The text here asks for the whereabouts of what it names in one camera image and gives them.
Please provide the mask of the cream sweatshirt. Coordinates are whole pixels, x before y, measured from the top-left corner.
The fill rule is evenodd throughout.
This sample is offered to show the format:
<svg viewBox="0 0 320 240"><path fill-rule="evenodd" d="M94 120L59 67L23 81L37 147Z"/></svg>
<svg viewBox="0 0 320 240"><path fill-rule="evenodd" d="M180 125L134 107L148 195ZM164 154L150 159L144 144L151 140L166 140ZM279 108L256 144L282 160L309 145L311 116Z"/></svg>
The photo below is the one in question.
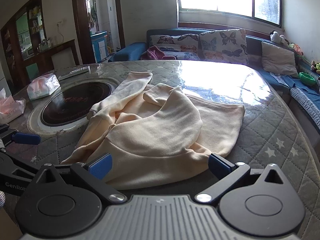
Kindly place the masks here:
<svg viewBox="0 0 320 240"><path fill-rule="evenodd" d="M108 153L112 167L103 181L130 190L192 178L207 170L212 153L230 154L243 105L204 100L178 86L151 86L151 79L150 72L131 72L93 105L88 126L64 163L88 163Z"/></svg>

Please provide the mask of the pink plastic bag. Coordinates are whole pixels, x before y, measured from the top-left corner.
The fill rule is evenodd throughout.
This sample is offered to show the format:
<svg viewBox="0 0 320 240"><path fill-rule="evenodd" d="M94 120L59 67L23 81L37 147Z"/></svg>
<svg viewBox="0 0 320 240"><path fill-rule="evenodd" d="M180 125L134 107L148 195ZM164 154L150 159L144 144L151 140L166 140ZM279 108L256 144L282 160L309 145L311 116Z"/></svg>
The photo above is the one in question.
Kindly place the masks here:
<svg viewBox="0 0 320 240"><path fill-rule="evenodd" d="M1 89L0 122L8 124L24 113L26 100L14 100L12 95L7 96L5 88Z"/></svg>

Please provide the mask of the white tissue pack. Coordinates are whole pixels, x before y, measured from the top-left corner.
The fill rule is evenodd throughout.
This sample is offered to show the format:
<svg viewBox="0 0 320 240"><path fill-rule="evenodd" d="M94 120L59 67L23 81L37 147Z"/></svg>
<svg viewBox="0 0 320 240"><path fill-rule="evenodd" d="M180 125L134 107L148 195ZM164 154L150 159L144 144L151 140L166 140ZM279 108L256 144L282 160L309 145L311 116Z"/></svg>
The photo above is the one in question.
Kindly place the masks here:
<svg viewBox="0 0 320 240"><path fill-rule="evenodd" d="M49 73L34 79L27 87L27 93L30 100L37 100L52 95L60 83L55 74Z"/></svg>

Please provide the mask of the black round induction cooktop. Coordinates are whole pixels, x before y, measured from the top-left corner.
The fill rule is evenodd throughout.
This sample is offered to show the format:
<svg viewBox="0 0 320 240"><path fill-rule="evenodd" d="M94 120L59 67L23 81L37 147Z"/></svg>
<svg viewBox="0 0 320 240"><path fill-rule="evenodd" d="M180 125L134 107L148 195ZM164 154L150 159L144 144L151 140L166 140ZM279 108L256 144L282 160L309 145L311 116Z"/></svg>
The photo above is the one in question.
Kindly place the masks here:
<svg viewBox="0 0 320 240"><path fill-rule="evenodd" d="M42 137L78 129L88 123L91 107L110 96L118 85L119 81L111 77L70 82L31 111L27 128Z"/></svg>

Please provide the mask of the dark wooden cabinet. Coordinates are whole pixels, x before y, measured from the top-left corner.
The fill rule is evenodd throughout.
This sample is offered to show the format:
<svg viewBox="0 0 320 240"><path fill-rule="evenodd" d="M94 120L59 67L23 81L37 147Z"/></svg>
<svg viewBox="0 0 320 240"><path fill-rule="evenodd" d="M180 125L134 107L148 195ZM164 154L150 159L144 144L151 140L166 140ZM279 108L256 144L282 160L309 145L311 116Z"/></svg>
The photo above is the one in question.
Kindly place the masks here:
<svg viewBox="0 0 320 240"><path fill-rule="evenodd" d="M56 35L47 35L42 0L29 0L2 27L5 78L12 93L46 72L80 63L75 39L61 31L65 23L65 19L57 21Z"/></svg>

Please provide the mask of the blue corner sofa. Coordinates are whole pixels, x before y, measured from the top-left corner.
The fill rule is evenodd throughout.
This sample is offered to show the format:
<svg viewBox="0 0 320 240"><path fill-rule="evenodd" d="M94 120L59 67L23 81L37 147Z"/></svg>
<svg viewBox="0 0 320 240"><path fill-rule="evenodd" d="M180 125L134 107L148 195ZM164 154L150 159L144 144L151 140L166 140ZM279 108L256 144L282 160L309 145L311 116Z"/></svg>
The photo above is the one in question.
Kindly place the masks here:
<svg viewBox="0 0 320 240"><path fill-rule="evenodd" d="M245 29L153 29L145 42L111 56L112 62L136 60L213 61L243 64L257 70L280 94L289 95L319 128L319 63L307 66L292 46L249 35Z"/></svg>

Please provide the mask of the beige plain cushion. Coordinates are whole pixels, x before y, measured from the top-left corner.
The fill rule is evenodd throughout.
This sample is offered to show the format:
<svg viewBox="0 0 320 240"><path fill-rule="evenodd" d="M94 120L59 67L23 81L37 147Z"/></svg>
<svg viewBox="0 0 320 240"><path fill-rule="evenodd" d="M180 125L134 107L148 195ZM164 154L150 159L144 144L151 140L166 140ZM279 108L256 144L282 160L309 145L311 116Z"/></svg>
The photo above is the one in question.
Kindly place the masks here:
<svg viewBox="0 0 320 240"><path fill-rule="evenodd" d="M261 48L264 71L298 77L294 52L267 42L262 42Z"/></svg>

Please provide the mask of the right butterfly pillow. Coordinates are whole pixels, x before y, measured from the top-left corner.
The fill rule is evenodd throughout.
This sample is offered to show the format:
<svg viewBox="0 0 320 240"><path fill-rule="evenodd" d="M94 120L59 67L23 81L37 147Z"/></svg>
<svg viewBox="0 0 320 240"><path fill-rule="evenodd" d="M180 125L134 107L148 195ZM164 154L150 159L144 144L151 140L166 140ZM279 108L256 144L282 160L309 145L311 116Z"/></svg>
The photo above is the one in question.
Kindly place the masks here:
<svg viewBox="0 0 320 240"><path fill-rule="evenodd" d="M199 38L206 61L248 65L245 29L208 31Z"/></svg>

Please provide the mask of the butterfly pillow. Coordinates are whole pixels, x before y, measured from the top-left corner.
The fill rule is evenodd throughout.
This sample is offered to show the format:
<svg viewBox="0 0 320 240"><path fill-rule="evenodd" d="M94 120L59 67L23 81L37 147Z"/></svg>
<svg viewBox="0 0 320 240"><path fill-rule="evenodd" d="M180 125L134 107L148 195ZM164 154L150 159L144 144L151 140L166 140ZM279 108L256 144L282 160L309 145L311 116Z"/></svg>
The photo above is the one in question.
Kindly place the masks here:
<svg viewBox="0 0 320 240"><path fill-rule="evenodd" d="M149 47L156 46L165 56L174 56L177 60L200 61L199 36L196 34L151 35Z"/></svg>
<svg viewBox="0 0 320 240"><path fill-rule="evenodd" d="M248 65L245 29L208 31L199 38L206 61Z"/></svg>

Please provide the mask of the blue white small cabinet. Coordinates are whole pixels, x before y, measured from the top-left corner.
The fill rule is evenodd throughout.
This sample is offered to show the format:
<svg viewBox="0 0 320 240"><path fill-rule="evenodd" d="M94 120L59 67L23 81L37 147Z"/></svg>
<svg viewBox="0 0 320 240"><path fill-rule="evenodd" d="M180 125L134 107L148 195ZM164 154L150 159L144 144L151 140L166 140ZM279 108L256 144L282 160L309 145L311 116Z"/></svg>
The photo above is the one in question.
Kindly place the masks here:
<svg viewBox="0 0 320 240"><path fill-rule="evenodd" d="M106 31L91 35L91 42L96 63L105 61L109 56L106 38Z"/></svg>

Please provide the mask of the magenta cloth on sofa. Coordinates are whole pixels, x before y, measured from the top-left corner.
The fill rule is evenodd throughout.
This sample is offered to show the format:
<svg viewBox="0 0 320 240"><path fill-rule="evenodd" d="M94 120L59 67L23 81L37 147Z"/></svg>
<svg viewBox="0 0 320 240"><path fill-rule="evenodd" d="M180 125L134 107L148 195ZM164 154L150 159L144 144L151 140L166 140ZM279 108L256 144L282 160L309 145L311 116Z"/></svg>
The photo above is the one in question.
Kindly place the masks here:
<svg viewBox="0 0 320 240"><path fill-rule="evenodd" d="M165 55L157 46L151 46L140 57L141 60L176 60L176 57Z"/></svg>

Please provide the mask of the left butterfly pillow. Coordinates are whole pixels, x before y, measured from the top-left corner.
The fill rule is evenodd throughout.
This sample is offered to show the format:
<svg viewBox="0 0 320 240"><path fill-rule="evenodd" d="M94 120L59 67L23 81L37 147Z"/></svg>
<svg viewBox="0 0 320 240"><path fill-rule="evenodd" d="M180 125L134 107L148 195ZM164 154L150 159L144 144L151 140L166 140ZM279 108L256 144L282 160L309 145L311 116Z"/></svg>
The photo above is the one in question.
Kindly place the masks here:
<svg viewBox="0 0 320 240"><path fill-rule="evenodd" d="M199 36L196 34L151 35L149 47L156 46L165 56L174 56L177 60L200 61Z"/></svg>

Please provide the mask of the brown green plush toy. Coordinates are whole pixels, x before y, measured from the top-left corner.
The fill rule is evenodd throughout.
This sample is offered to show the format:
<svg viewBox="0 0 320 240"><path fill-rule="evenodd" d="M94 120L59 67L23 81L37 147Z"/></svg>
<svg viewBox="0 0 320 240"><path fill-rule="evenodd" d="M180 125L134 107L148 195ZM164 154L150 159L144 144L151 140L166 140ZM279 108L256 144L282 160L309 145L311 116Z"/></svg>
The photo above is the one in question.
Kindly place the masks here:
<svg viewBox="0 0 320 240"><path fill-rule="evenodd" d="M311 61L311 71L320 74L320 63L315 60Z"/></svg>

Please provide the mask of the black white plush toy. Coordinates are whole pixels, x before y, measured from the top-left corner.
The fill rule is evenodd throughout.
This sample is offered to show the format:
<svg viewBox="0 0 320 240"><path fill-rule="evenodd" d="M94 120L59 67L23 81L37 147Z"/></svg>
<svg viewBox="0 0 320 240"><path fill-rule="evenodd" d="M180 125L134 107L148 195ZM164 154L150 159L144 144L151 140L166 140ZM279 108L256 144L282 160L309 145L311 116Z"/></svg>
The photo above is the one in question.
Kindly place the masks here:
<svg viewBox="0 0 320 240"><path fill-rule="evenodd" d="M289 41L285 38L284 35L280 35L277 31L270 32L270 40L273 43L280 44L286 47L289 47Z"/></svg>

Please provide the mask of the dark wooden door frame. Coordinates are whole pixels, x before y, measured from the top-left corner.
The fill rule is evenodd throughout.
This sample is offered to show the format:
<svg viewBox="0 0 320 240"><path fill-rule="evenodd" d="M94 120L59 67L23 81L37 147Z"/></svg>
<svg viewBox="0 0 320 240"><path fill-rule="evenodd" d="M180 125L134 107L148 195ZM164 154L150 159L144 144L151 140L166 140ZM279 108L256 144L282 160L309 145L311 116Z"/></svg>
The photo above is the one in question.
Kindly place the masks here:
<svg viewBox="0 0 320 240"><path fill-rule="evenodd" d="M118 21L118 31L121 49L125 47L125 37L123 29L123 19L121 13L120 0L116 2L116 13ZM87 9L85 0L72 0L75 29L78 39L80 55L83 64L94 63L94 53L91 45L91 37L89 34Z"/></svg>

